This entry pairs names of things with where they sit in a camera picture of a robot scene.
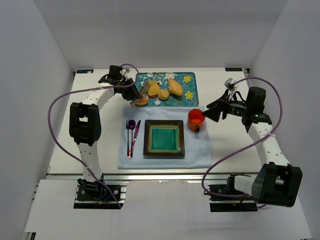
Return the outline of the stainless steel serving tongs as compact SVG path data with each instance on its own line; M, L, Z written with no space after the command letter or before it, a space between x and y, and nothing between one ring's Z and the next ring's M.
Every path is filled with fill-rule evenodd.
M140 98L135 98L134 100L132 100L130 102L130 106L136 107L136 103L138 102L138 100L142 99L143 97L145 97L147 95L147 90L148 90L148 82L145 81L143 83L141 89L139 90Z

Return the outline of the sliced brown bread loaf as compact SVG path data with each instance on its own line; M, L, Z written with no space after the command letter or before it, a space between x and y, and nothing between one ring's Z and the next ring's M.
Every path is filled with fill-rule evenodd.
M158 97L161 87L158 81L148 81L147 82L147 95L149 98L154 99Z

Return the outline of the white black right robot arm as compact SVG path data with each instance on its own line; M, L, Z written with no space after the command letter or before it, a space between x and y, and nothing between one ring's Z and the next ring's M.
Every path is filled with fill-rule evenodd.
M266 90L250 87L245 100L237 100L236 91L226 90L217 100L206 106L202 115L218 122L227 115L241 117L261 162L257 176L231 174L221 193L222 198L251 197L256 204L292 207L302 181L302 170L292 166L280 149L272 130L272 121L264 113Z

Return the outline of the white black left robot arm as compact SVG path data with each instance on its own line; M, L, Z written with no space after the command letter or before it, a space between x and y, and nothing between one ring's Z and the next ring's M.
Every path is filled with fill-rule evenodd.
M81 102L73 102L69 112L69 135L76 143L83 165L83 180L103 182L104 176L98 157L98 140L102 134L100 110L116 94L126 101L142 98L135 81L128 77L129 64L111 65L97 87Z

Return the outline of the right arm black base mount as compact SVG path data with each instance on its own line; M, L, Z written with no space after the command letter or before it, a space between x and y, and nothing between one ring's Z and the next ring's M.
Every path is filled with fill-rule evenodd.
M223 195L241 195L242 193L237 190L227 189L226 184L210 184L209 191ZM210 193L209 206L211 213L233 213L233 212L257 212L257 204L253 201L252 197L225 197L215 196Z

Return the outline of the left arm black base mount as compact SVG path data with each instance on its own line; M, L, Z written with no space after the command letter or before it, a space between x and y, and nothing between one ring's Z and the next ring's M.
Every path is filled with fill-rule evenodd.
M79 178L74 199L74 209L120 210L123 206L122 186L107 185L110 190L99 182L90 182Z

